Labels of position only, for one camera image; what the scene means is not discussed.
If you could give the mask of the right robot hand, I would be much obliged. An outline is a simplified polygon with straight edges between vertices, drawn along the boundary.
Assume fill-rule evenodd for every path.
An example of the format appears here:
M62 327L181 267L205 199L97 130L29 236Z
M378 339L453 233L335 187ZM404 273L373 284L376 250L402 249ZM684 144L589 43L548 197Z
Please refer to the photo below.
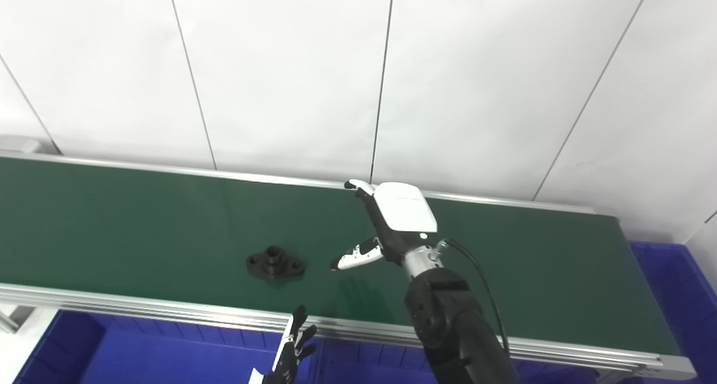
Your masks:
M379 259L403 266L407 256L437 243L437 220L422 191L402 182L377 186L359 179L344 182L365 205L375 236L361 242L330 262L330 269L343 271Z

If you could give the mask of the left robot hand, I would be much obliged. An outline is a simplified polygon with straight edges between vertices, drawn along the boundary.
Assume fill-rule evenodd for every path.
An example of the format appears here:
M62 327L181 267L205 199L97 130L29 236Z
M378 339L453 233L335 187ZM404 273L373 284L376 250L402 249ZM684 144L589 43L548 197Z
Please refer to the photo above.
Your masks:
M271 371L262 374L257 369L253 369L249 383L294 383L298 366L315 353L317 348L314 343L308 344L308 342L314 338L318 328L310 325L305 330L301 330L307 318L305 305L299 305L285 325Z

